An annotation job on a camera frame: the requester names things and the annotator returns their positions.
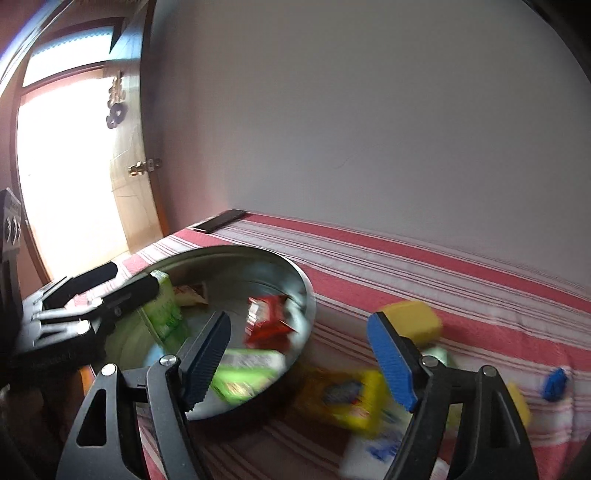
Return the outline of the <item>Vinda white tissue pack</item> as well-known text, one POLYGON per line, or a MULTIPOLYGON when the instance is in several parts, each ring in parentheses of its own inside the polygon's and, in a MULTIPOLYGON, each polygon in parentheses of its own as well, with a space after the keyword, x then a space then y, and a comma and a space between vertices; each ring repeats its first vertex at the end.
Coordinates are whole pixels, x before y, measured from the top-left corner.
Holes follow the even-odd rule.
POLYGON ((398 407, 384 410, 373 438, 353 435, 339 465, 342 479, 381 480, 386 477, 410 424, 411 415, 398 407))

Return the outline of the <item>yellow snack packet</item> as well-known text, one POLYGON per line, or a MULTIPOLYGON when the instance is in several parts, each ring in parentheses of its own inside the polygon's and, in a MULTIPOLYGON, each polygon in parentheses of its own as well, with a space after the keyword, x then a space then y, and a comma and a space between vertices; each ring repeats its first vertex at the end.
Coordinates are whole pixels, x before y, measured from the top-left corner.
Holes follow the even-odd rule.
POLYGON ((373 438, 388 398, 388 386, 377 369, 315 369, 305 374, 294 407, 317 421, 373 438))

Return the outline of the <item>green tissue pack upright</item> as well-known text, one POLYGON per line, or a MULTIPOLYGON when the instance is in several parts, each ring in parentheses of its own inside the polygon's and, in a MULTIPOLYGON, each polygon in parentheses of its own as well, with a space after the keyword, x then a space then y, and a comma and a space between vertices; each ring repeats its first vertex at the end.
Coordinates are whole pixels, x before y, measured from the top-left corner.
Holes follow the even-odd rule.
POLYGON ((188 338, 190 330, 176 302, 172 282, 165 272, 152 270, 158 282, 156 297, 140 308, 140 316, 155 341, 169 353, 176 353, 188 338))

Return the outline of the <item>beige crumpled wrapper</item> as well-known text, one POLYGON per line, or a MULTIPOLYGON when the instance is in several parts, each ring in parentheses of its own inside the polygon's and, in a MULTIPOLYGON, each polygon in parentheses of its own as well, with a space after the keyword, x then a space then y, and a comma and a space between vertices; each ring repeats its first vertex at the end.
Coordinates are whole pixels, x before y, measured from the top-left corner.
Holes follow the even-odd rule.
POLYGON ((204 283, 173 287, 174 299, 179 307, 205 306, 208 304, 204 283))

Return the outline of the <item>yellow sponge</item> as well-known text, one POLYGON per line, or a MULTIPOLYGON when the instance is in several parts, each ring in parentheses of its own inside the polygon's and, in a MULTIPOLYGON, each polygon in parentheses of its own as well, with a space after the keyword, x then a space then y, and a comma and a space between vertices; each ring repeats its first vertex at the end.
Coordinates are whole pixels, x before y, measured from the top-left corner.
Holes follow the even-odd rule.
POLYGON ((443 323, 436 312, 424 302, 393 303, 384 306, 381 312, 400 336, 409 338, 419 347, 436 342, 441 337, 443 323))
POLYGON ((506 387, 511 399, 515 404, 515 407, 518 411, 518 414, 522 420, 524 427, 528 428, 531 423, 532 415, 525 397, 523 396, 521 390, 515 383, 508 382, 506 384, 506 387))

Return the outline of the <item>green white tissue pack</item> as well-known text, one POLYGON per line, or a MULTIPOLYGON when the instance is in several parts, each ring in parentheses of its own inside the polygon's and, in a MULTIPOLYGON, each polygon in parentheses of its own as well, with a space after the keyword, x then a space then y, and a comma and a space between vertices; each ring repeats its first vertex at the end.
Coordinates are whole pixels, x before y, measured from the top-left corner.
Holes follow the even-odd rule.
POLYGON ((211 380, 211 388, 228 404, 249 401, 286 371, 286 357, 276 350, 228 349, 211 380))

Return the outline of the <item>blue knotted ball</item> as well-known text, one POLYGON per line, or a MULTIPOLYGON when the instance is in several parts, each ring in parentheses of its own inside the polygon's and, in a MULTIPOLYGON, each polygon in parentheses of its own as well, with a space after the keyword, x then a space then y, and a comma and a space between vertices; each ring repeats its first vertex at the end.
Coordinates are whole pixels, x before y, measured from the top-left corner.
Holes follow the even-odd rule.
POLYGON ((568 381, 568 375, 563 368, 553 370, 543 383, 541 397, 551 403, 562 400, 567 390, 568 381))

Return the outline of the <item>black smartphone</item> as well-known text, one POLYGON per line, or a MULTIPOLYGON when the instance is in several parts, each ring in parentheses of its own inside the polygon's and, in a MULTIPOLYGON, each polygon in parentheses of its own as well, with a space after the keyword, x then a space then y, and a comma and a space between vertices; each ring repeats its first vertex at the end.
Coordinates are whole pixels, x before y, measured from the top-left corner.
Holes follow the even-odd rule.
POLYGON ((221 228, 224 228, 225 226, 228 226, 233 222, 242 220, 242 218, 245 217, 246 214, 247 212, 245 210, 225 210, 211 218, 208 218, 207 220, 198 222, 197 224, 190 226, 190 229, 197 231, 199 233, 211 234, 221 228))

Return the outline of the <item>red snack sachet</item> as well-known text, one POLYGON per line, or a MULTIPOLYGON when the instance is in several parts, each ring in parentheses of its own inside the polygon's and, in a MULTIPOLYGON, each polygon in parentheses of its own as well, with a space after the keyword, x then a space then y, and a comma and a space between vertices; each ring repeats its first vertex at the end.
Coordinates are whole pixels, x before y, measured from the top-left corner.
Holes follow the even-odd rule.
POLYGON ((294 328, 287 323, 286 295, 250 297, 245 345, 253 349, 287 352, 294 328))

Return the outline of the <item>red white striped bedspread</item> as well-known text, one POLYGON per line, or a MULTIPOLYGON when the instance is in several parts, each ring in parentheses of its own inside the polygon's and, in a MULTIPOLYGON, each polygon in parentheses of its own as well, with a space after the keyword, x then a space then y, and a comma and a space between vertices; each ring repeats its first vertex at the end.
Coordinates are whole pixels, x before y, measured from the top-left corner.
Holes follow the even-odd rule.
POLYGON ((590 432, 590 292, 535 271, 404 237, 252 214, 214 234, 179 230, 119 261, 130 276, 176 253, 249 245, 289 258, 317 295, 311 358, 324 368, 370 367, 370 313, 405 300, 429 304, 441 344, 463 368, 491 364, 519 386, 532 413, 528 432, 544 479, 556 479, 590 432), (562 400, 541 397, 563 368, 562 400))

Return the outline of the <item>door hanging ornament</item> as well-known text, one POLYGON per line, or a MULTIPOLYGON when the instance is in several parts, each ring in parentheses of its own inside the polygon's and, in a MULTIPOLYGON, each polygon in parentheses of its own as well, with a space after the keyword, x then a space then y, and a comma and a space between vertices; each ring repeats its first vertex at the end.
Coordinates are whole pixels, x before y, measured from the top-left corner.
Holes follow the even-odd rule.
POLYGON ((112 78, 111 86, 108 89, 109 98, 107 101, 108 115, 105 118, 108 129, 116 128, 125 118, 125 92, 122 88, 123 73, 118 71, 112 78))

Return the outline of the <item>wooden door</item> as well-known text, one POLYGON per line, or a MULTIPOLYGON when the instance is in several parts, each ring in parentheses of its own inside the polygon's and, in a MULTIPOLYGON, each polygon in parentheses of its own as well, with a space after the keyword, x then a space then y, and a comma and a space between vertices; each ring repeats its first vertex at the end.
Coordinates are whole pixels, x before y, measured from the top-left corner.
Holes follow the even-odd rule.
POLYGON ((127 168, 149 157, 145 153, 142 126, 142 80, 144 62, 151 36, 156 3, 141 1, 128 25, 115 42, 104 75, 112 81, 123 73, 126 115, 114 129, 113 154, 110 161, 112 193, 118 211, 127 250, 135 253, 162 238, 162 215, 158 212, 151 185, 151 175, 129 177, 127 168))

